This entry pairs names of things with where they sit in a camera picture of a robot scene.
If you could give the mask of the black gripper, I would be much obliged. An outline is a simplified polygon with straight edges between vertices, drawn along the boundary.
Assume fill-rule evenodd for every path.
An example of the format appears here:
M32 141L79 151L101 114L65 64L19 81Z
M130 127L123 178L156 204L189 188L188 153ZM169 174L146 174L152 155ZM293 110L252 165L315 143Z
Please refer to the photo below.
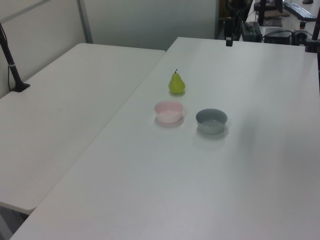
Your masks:
M233 17L226 17L224 19L224 37L226 38L226 46L232 47L233 46L233 33L234 32L234 18Z

